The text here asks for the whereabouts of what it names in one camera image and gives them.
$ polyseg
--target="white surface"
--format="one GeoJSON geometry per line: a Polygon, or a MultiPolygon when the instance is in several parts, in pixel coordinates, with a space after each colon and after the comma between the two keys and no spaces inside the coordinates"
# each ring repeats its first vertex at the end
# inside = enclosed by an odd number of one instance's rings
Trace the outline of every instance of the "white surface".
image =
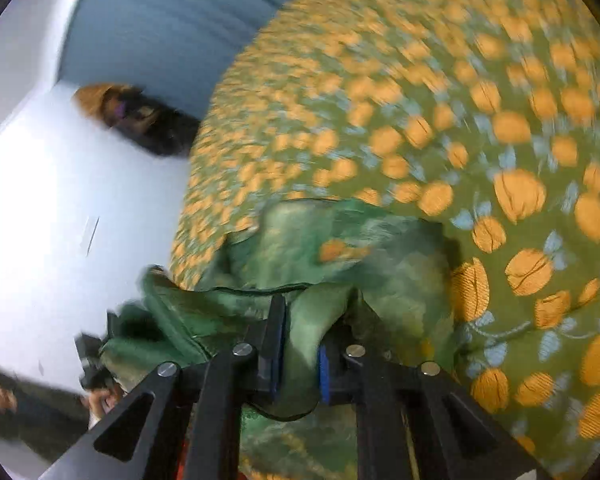
{"type": "Polygon", "coordinates": [[[12,0],[0,16],[0,125],[56,82],[78,0],[12,0]]]}
{"type": "Polygon", "coordinates": [[[73,91],[33,98],[0,134],[0,367],[79,390],[74,336],[102,333],[141,270],[167,264],[189,164],[88,121],[73,91]]]}

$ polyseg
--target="hand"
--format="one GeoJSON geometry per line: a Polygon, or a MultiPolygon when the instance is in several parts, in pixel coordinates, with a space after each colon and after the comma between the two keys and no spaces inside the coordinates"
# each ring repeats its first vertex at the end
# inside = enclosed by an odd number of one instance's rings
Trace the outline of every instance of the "hand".
{"type": "Polygon", "coordinates": [[[87,398],[89,411],[93,413],[96,418],[102,418],[120,402],[123,394],[124,392],[118,383],[112,388],[92,390],[87,398]]]}

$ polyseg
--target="gray-blue panel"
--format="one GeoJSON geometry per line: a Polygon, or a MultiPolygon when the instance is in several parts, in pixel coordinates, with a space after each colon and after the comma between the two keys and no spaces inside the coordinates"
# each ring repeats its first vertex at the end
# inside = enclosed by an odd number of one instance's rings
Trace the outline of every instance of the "gray-blue panel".
{"type": "Polygon", "coordinates": [[[80,0],[60,79],[126,82],[203,117],[224,71],[287,0],[80,0]]]}

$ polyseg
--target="patterned fabric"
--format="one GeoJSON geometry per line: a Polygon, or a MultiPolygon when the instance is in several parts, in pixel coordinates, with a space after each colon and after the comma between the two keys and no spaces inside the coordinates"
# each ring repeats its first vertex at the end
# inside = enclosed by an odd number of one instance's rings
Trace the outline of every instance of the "patterned fabric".
{"type": "Polygon", "coordinates": [[[280,292],[290,314],[282,385],[276,402],[258,406],[269,418],[243,410],[240,467],[253,479],[355,478],[353,408],[315,409],[318,346],[341,319],[369,353],[412,365],[433,358],[450,370],[442,226],[359,200],[285,201],[259,220],[257,232],[227,238],[195,291],[149,269],[142,303],[124,305],[111,323],[102,361],[126,388],[167,360],[206,362],[242,340],[280,292]]]}
{"type": "Polygon", "coordinates": [[[183,286],[271,197],[435,219],[458,245],[460,380],[552,474],[598,455],[600,26],[581,0],[294,0],[218,85],[191,161],[183,286]]]}

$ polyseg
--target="black device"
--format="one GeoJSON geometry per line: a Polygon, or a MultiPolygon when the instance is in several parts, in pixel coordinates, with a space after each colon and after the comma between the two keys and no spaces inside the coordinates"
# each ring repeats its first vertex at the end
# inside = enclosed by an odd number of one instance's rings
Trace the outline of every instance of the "black device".
{"type": "MultiPolygon", "coordinates": [[[[192,410],[184,479],[235,480],[241,407],[275,399],[287,332],[276,295],[233,349],[206,364],[159,365],[42,480],[173,479],[192,410]]],[[[356,407],[360,480],[551,479],[435,362],[391,363],[344,324],[325,336],[318,360],[323,402],[356,407]]]]}

